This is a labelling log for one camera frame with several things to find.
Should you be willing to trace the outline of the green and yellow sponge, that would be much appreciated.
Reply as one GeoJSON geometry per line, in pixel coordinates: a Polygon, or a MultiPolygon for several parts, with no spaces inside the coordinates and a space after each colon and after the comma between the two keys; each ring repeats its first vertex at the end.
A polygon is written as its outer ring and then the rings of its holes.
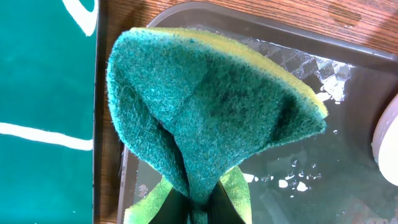
{"type": "Polygon", "coordinates": [[[190,201],[187,223],[208,223],[218,182],[251,223],[245,159],[324,132],[314,91],[236,40],[186,28],[123,32],[109,55],[109,110],[120,140],[162,176],[125,212],[149,223],[172,189],[190,201]]]}

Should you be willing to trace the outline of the white plate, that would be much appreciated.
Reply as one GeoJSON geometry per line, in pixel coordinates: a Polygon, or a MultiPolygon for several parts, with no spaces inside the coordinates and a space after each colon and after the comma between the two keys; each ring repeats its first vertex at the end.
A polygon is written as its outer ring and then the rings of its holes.
{"type": "Polygon", "coordinates": [[[397,186],[397,95],[388,104],[373,133],[374,160],[383,177],[397,186]]]}

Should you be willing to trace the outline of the small black water tray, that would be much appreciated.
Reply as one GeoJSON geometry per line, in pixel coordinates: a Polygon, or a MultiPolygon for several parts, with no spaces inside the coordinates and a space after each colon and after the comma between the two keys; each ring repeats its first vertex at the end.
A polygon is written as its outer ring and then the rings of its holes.
{"type": "Polygon", "coordinates": [[[93,223],[99,2],[1,0],[1,222],[93,223]]]}

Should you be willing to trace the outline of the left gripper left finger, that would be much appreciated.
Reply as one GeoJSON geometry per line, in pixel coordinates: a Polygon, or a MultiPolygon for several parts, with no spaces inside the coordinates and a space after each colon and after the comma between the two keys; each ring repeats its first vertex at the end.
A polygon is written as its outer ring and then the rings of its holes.
{"type": "Polygon", "coordinates": [[[172,189],[149,224],[187,224],[189,211],[189,199],[172,189]]]}

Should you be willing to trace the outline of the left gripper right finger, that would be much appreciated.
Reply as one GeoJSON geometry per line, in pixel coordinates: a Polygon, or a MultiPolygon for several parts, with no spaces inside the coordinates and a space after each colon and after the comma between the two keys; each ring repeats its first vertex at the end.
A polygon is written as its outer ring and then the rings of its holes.
{"type": "Polygon", "coordinates": [[[221,182],[218,182],[210,196],[208,224],[245,224],[233,207],[221,182]]]}

